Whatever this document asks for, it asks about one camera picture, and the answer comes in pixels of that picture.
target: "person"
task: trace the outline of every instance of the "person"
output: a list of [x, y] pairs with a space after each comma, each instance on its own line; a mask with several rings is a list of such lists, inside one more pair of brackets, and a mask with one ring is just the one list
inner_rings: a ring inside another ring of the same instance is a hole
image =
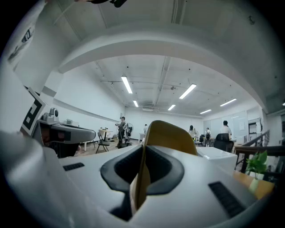
[[232, 138], [232, 137], [231, 137], [232, 131], [231, 131], [231, 129], [228, 127], [228, 122], [227, 122], [226, 120], [224, 120], [223, 124], [224, 124], [224, 125], [223, 125], [223, 126], [221, 127], [221, 129], [220, 129], [220, 133], [221, 133], [221, 134], [227, 133], [227, 134], [228, 134], [228, 138], [231, 139], [231, 138]]
[[206, 131], [205, 131], [205, 136], [210, 135], [211, 136], [211, 131], [210, 129], [207, 127]]
[[148, 129], [148, 126], [147, 126], [147, 124], [145, 124], [145, 125], [144, 125], [144, 128], [143, 128], [143, 132], [144, 132], [144, 134], [146, 134], [146, 133], [147, 133], [147, 129]]
[[207, 127], [206, 131], [205, 131], [205, 138], [206, 139], [210, 139], [211, 138], [211, 131], [210, 129]]
[[194, 139], [194, 138], [197, 138], [199, 133], [198, 131], [193, 128], [193, 125], [190, 126], [190, 129], [189, 129], [189, 134], [191, 135], [191, 137]]
[[211, 144], [211, 131], [208, 127], [205, 131], [205, 139], [205, 146], [209, 147]]
[[122, 140], [123, 140], [123, 137], [124, 137], [124, 133], [125, 133], [125, 124], [126, 124], [126, 121], [125, 121], [125, 117], [123, 116], [121, 118], [121, 123], [116, 123], [115, 125], [117, 127], [119, 127], [119, 132], [118, 132], [118, 138], [119, 138], [119, 142], [117, 144], [117, 147], [118, 148], [121, 148], [122, 147]]

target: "backpack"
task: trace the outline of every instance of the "backpack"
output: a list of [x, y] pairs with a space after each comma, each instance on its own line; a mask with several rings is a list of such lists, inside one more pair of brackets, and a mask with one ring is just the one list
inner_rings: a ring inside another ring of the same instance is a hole
[[130, 134], [132, 133], [132, 131], [133, 131], [133, 127], [130, 127], [130, 128], [129, 128], [129, 132], [128, 132], [128, 136], [130, 136]]
[[202, 143], [202, 142], [204, 141], [204, 139], [203, 139], [204, 137], [205, 137], [204, 134], [200, 135], [200, 139], [199, 139], [199, 142], [200, 142], [200, 143]]
[[210, 133], [207, 132], [206, 139], [210, 139]]

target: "white box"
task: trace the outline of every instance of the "white box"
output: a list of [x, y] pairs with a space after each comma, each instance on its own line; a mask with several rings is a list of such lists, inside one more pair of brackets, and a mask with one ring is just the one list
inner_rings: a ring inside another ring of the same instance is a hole
[[196, 147], [198, 156], [208, 159], [229, 175], [233, 175], [237, 155], [219, 150], [214, 147]]

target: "black vent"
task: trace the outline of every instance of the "black vent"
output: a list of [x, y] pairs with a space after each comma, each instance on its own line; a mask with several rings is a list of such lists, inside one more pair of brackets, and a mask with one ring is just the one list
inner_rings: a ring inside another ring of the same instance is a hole
[[119, 160], [114, 166], [116, 174], [131, 184], [139, 171], [142, 155], [143, 150], [140, 149]]
[[221, 182], [210, 183], [209, 187], [231, 218], [244, 210], [244, 207]]
[[151, 183], [163, 178], [172, 169], [172, 164], [169, 160], [149, 147], [146, 150], [146, 165], [150, 173]]
[[73, 169], [78, 169], [80, 167], [83, 167], [84, 165], [82, 163], [75, 163], [75, 164], [70, 164], [67, 166], [63, 166], [65, 171], [73, 170]]

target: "wooden floor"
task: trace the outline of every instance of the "wooden floor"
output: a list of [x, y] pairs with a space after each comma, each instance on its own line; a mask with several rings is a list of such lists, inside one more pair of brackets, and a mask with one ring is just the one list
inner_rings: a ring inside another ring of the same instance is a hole
[[[137, 140], [131, 139], [130, 142], [132, 143], [132, 146], [136, 146], [139, 144]], [[109, 151], [117, 150], [116, 147], [118, 144], [118, 139], [115, 139], [114, 142], [110, 142], [110, 145], [108, 146]], [[96, 153], [96, 150], [98, 148], [98, 143], [95, 143], [95, 148], [93, 143], [87, 143], [86, 151], [84, 151], [84, 145], [80, 145], [81, 150], [76, 152], [74, 156], [87, 156], [87, 155], [93, 155]], [[103, 146], [99, 147], [99, 150], [97, 151], [97, 154], [99, 153], [105, 153], [105, 150]]]

